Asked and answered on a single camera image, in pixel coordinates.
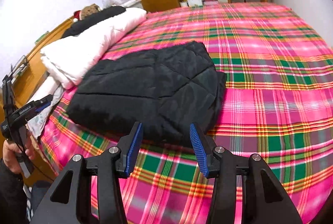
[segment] black pillow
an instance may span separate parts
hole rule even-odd
[[[93,13],[92,15],[87,16],[85,19],[71,25],[71,27],[64,32],[61,38],[78,35],[84,32],[86,29],[90,28],[91,26],[96,25],[97,23],[110,17],[119,15],[125,11],[126,8],[124,7],[113,6],[106,8],[105,10],[102,10],[98,13]]]

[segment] person's arm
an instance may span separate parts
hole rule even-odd
[[[34,150],[30,137],[27,138],[26,154],[34,158]],[[21,167],[16,160],[15,152],[20,149],[14,143],[3,144],[3,159],[0,160],[0,212],[8,218],[5,223],[25,223],[27,210],[27,196],[23,191],[23,177]]]

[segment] hand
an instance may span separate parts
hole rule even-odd
[[[27,131],[27,140],[25,143],[25,148],[26,148],[25,154],[29,157],[30,160],[33,160],[35,158],[35,151],[32,146],[29,131]],[[22,169],[19,162],[16,159],[15,153],[21,154],[21,150],[19,149],[19,147],[15,144],[15,142],[8,142],[7,140],[5,140],[2,148],[3,162],[10,169],[12,173],[20,174],[22,172]]]

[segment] wooden headboard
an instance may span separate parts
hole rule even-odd
[[[22,76],[17,78],[14,84],[16,105],[18,107],[26,104],[35,92],[36,88],[44,82],[44,73],[46,68],[41,61],[40,50],[44,46],[59,40],[64,31],[73,24],[73,18],[74,17],[68,18],[54,30],[46,34],[27,55],[29,66],[24,71]]]

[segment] stuffed animal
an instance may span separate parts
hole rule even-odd
[[[92,4],[90,6],[84,7],[81,11],[74,12],[73,22],[83,20],[88,15],[91,15],[93,13],[97,13],[99,11],[101,11],[101,8],[96,4]]]

